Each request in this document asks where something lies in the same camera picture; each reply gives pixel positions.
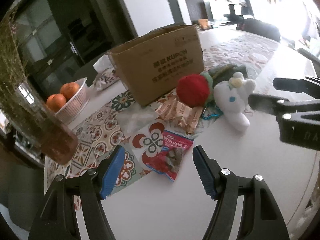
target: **beige snack wrapper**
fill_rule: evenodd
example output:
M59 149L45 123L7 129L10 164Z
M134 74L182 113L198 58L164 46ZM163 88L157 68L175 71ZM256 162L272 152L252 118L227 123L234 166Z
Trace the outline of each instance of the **beige snack wrapper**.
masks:
M193 133L202 113L203 107L189 106L178 101L177 97L172 97L164 102L156 112L165 121L172 121L177 126L183 128L186 133Z

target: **plastic fruit basket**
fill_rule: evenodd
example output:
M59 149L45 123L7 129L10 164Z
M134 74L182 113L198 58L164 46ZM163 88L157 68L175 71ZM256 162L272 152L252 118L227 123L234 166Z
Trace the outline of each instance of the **plastic fruit basket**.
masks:
M80 86L75 95L55 114L64 124L68 125L84 109L89 101L88 86L85 83L87 78L76 81Z

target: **green flower pattern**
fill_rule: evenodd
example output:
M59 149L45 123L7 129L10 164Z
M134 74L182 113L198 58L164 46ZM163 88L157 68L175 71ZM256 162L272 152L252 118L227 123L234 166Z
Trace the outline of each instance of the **green flower pattern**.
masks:
M134 102L135 100L132 94L130 93L130 91L128 90L111 100L111 103L112 103L111 108L119 112L128 108Z

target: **red ball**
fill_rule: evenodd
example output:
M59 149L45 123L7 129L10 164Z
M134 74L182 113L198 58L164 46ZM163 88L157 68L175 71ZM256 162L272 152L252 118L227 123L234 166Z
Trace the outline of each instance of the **red ball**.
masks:
M204 76L192 74L178 81L177 96L182 103L190 107L204 106L209 94L209 85Z

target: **table runner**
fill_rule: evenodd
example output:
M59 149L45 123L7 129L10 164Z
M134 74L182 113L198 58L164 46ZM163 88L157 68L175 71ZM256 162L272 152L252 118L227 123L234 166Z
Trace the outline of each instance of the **table runner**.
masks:
M248 78L256 79L278 46L279 43L275 41L245 33L219 45L203 48L204 71L232 63L245 65ZM155 109L174 95L175 89L149 106L141 108L131 93L126 91L106 103L73 129L79 144L68 164L59 165L49 159L47 186L50 186L58 174L71 178L81 176L90 168L96 168L116 145L124 146L125 162L111 194L148 174L150 171L141 158L143 155L154 157L161 151L162 132L170 125L157 117ZM196 138L214 121L215 119L200 119L192 138ZM75 196L75 208L81 208L79 196Z

